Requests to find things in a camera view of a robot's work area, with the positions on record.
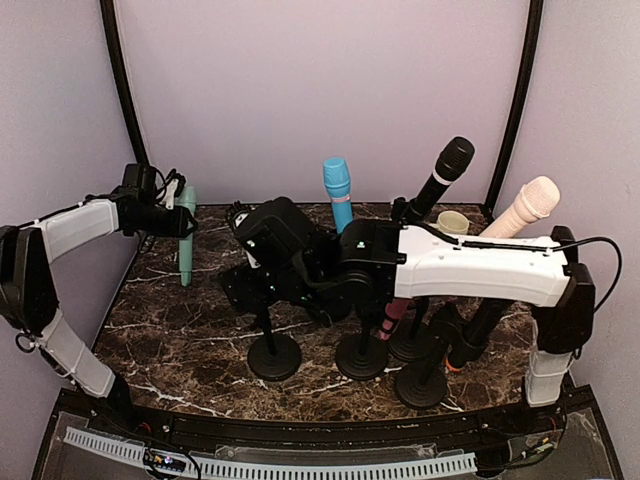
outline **beige microphone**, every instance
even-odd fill
[[[538,177],[522,187],[520,193],[500,215],[489,225],[481,237],[511,238],[524,227],[547,218],[560,201],[560,190],[549,177]]]

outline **teal microphone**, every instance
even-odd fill
[[[194,215],[196,211],[196,189],[185,186],[182,194],[176,201],[176,205],[188,208],[191,215]],[[180,283],[182,283],[183,287],[188,287],[191,284],[191,274],[193,271],[193,233],[187,238],[180,240],[178,249]]]
[[[332,157],[324,162],[324,186],[331,199],[336,230],[342,233],[344,227],[353,221],[351,177],[344,158]]]

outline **green tube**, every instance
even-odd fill
[[[178,197],[176,205],[186,207],[191,214],[196,211],[196,189],[194,187],[185,186],[182,194]],[[180,240],[178,250],[178,262],[180,267],[180,282],[183,287],[191,284],[191,272],[193,270],[193,234],[184,240]]]

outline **microphone head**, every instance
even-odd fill
[[[558,202],[560,190],[549,177],[538,177],[522,187],[521,198],[529,210],[537,218],[548,217]]]
[[[351,191],[351,176],[347,162],[342,157],[332,157],[324,162],[324,186],[331,197],[343,197]]]
[[[455,137],[440,153],[435,172],[448,182],[455,182],[462,175],[473,158],[476,149],[463,137]]]

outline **black frame pole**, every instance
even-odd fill
[[[149,164],[149,157],[144,147],[140,124],[136,116],[136,109],[133,105],[133,97],[129,88],[127,79],[127,70],[122,56],[122,45],[120,44],[120,36],[118,35],[118,22],[116,20],[116,11],[113,0],[100,0],[100,10],[102,11],[102,24],[104,25],[104,33],[107,39],[107,48],[109,50],[109,58],[111,59],[111,69],[113,70],[113,78],[116,82],[118,97],[120,98],[120,108],[124,116],[127,132],[131,147],[138,163]]]
[[[527,20],[527,30],[524,36],[524,45],[522,47],[522,57],[520,58],[520,69],[518,70],[518,80],[516,88],[513,92],[513,101],[511,103],[511,111],[507,120],[507,127],[504,131],[500,153],[496,161],[491,185],[484,201],[484,209],[493,215],[496,207],[504,178],[507,175],[507,168],[513,153],[513,147],[518,136],[520,120],[524,111],[524,104],[527,100],[527,91],[529,90],[529,81],[531,80],[531,72],[533,71],[533,61],[536,56],[536,47],[538,46],[538,35],[540,33],[540,25],[542,23],[542,8],[544,0],[531,0],[529,3],[529,18]]]

